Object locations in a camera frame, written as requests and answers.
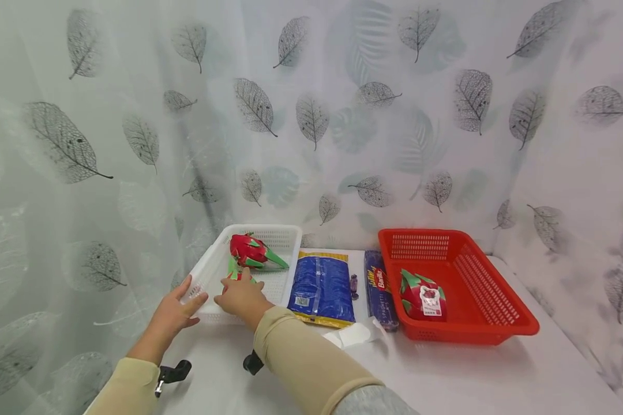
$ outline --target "spaghetti box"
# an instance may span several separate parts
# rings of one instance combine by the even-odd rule
[[[380,251],[365,251],[365,288],[369,316],[374,316],[385,331],[396,331],[399,319],[390,286],[385,278],[385,265]]]

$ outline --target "hand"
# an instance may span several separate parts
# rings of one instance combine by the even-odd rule
[[[127,357],[140,359],[157,364],[162,362],[164,352],[171,345],[175,336],[184,328],[191,327],[199,322],[191,316],[208,300],[206,292],[180,304],[182,298],[191,285],[191,275],[183,283],[162,298],[162,302],[155,310],[150,323],[136,344],[127,354]]]
[[[225,312],[243,320],[251,331],[256,331],[263,314],[274,305],[261,292],[265,285],[263,281],[254,284],[249,277],[250,270],[246,267],[242,269],[240,281],[223,279],[222,284],[227,291],[221,296],[215,296],[215,303]]]

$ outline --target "right hand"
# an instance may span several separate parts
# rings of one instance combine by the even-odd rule
[[[246,267],[242,269],[240,281],[225,278],[222,284],[226,287],[226,292],[215,296],[215,303],[225,312],[242,319],[247,327],[255,331],[263,314],[274,307],[261,292],[265,283],[251,282],[250,270]]]

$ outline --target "left hand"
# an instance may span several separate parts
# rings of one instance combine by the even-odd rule
[[[175,336],[182,329],[199,322],[198,318],[192,318],[192,315],[205,304],[208,294],[200,293],[186,304],[180,304],[180,298],[185,295],[190,285],[191,275],[162,298],[141,339],[132,347],[127,357],[153,362],[159,366],[164,352]]]

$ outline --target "dragon fruit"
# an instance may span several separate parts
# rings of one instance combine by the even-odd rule
[[[284,259],[272,252],[263,241],[256,239],[251,233],[233,235],[230,239],[230,254],[240,267],[261,269],[268,261],[272,261],[282,268],[288,268],[288,263]]]
[[[408,317],[429,322],[446,322],[445,292],[437,283],[407,270],[401,271],[401,302]]]
[[[252,275],[249,272],[249,269],[247,269],[245,272],[241,271],[241,267],[238,266],[238,263],[235,261],[235,258],[230,257],[230,259],[228,260],[228,275],[227,278],[232,279],[232,280],[236,280],[236,281],[242,281],[243,278],[249,278],[249,280],[256,284],[256,280],[252,278]],[[227,292],[227,287],[224,287],[224,289],[222,290],[222,295],[224,295]]]

